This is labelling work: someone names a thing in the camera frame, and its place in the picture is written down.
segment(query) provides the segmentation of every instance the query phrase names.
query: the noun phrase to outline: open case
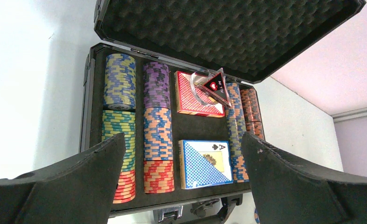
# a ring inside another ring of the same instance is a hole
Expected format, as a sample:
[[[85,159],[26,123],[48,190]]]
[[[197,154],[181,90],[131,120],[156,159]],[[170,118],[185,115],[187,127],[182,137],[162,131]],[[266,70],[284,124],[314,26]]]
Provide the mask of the open case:
[[[90,48],[84,74],[81,152],[101,142],[106,57],[124,53],[137,61],[136,197],[113,204],[111,217],[251,191],[248,182],[180,188],[178,141],[229,137],[226,118],[177,113],[175,71],[223,67],[230,82],[259,83],[357,14],[364,4],[363,0],[98,0],[94,30],[114,45],[100,43]],[[170,69],[175,191],[165,194],[143,191],[142,65],[151,61],[166,63]]]

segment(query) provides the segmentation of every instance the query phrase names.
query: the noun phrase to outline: red playing card box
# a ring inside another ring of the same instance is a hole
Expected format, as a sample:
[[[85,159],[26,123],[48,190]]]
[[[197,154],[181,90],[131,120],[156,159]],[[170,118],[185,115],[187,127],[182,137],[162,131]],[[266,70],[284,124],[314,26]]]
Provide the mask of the red playing card box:
[[[175,72],[176,105],[178,113],[191,114],[204,117],[224,117],[224,108],[221,104],[203,106],[197,101],[190,88],[191,74],[182,71]],[[211,100],[201,90],[196,90],[197,95],[205,102],[211,104]]]

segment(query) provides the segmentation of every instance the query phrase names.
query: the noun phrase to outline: red heart symbol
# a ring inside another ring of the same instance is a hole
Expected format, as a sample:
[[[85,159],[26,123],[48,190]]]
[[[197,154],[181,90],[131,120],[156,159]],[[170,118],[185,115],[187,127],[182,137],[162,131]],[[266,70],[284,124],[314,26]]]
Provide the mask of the red heart symbol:
[[[214,91],[218,89],[218,87],[216,87],[216,83],[215,83],[215,82],[211,83],[211,88],[212,88]]]

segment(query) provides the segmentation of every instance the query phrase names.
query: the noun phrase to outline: case lid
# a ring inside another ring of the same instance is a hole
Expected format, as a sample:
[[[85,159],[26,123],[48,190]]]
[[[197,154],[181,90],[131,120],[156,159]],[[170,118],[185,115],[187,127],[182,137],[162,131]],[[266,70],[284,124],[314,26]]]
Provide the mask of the case lid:
[[[364,0],[98,0],[95,31],[257,83],[357,14]]]

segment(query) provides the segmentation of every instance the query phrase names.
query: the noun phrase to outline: purple chip stack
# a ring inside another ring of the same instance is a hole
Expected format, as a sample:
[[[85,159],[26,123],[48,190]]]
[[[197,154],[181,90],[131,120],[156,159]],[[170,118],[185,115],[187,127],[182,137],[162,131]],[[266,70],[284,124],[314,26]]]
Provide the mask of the purple chip stack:
[[[150,62],[144,65],[144,103],[145,108],[171,108],[169,69],[166,64]]]

